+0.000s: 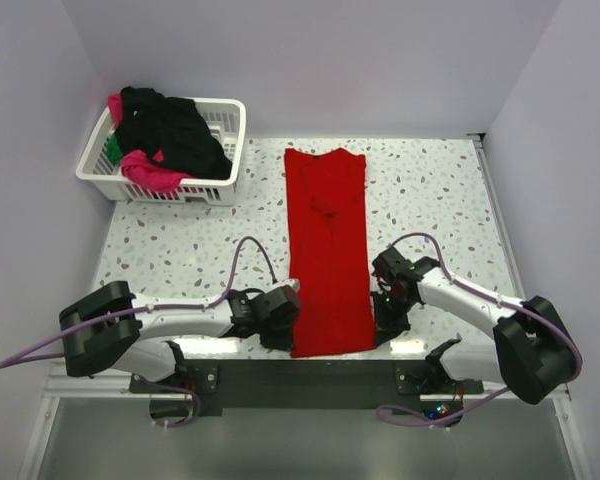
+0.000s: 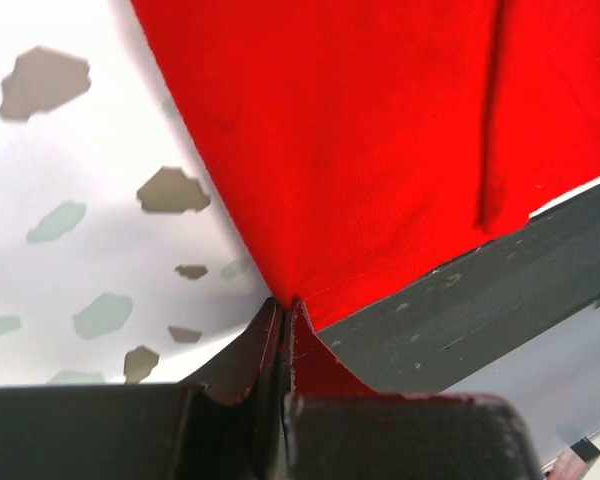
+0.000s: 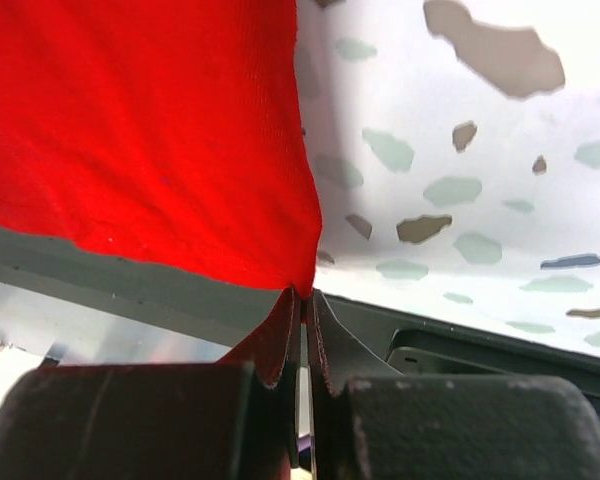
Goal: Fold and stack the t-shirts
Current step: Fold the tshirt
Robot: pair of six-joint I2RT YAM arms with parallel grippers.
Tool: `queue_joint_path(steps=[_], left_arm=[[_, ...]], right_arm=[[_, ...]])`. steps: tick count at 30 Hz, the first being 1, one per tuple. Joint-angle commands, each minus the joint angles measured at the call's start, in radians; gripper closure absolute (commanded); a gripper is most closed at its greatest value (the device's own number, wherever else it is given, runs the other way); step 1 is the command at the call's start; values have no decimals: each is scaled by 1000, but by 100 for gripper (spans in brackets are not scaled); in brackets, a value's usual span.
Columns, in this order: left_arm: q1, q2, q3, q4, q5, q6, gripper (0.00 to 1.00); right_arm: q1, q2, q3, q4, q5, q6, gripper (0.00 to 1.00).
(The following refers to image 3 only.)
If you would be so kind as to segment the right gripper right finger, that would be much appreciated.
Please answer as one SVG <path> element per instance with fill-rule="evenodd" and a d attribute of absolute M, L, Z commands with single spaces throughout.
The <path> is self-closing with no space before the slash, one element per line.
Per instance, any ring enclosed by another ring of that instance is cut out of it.
<path fill-rule="evenodd" d="M 563 377 L 404 373 L 321 292 L 307 340 L 318 479 L 600 479 L 600 417 Z"/>

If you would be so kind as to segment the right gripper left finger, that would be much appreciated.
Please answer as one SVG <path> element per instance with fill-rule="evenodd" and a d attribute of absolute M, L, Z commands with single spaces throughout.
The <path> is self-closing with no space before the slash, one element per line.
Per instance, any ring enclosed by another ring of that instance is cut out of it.
<path fill-rule="evenodd" d="M 287 479 L 302 302 L 213 363 L 42 367 L 0 406 L 0 479 Z"/>

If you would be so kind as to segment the red t shirt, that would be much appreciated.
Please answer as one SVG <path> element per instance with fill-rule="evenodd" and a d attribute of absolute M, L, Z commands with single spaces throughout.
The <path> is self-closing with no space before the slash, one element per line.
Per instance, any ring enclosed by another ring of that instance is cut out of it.
<path fill-rule="evenodd" d="M 308 296 L 292 1 L 0 1 L 0 226 Z"/>

